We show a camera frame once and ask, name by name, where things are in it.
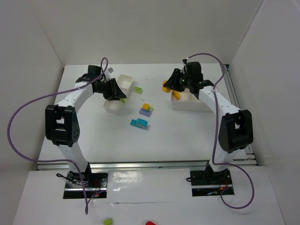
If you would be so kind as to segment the light green lego brick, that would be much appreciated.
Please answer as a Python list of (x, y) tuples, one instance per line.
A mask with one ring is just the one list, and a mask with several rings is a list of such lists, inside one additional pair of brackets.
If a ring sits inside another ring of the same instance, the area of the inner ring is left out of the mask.
[(126, 99), (126, 98), (120, 98), (120, 101), (121, 101), (122, 103), (126, 103), (126, 102), (127, 102), (127, 99)]

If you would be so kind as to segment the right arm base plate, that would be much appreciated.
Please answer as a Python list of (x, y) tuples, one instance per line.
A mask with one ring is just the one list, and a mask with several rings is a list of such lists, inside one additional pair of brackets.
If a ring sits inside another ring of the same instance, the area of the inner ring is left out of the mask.
[(192, 196), (234, 195), (233, 182), (229, 170), (224, 172), (190, 171), (186, 181), (191, 184)]

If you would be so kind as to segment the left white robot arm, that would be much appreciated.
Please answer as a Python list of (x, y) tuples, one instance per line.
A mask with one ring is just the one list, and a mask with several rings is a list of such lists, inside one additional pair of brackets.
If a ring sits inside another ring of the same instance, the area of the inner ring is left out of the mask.
[(108, 101), (120, 101), (127, 97), (116, 79), (111, 78), (112, 72), (112, 68), (102, 69), (89, 65), (88, 72), (76, 80), (74, 90), (58, 104), (48, 105), (45, 109), (45, 136), (62, 152), (73, 180), (92, 180), (90, 164), (84, 158), (78, 143), (78, 111), (94, 93), (102, 94)]

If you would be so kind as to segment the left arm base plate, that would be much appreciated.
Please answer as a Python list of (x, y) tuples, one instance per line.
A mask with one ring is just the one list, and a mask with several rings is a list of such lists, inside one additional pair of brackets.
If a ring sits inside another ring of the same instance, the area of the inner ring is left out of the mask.
[[(99, 172), (93, 174), (90, 183), (84, 181), (87, 198), (104, 199), (107, 197), (108, 173)], [(67, 175), (63, 199), (84, 199), (82, 183), (80, 180), (71, 180)]]

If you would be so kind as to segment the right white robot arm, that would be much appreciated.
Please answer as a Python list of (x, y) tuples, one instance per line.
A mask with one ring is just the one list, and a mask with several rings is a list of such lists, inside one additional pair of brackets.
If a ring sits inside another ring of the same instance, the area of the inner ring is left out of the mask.
[(182, 69), (174, 69), (171, 77), (163, 82), (163, 88), (165, 92), (189, 90), (215, 113), (213, 153), (205, 173), (209, 179), (223, 175), (237, 152), (254, 140), (251, 112), (234, 106), (210, 80), (205, 80), (198, 62), (188, 62)]

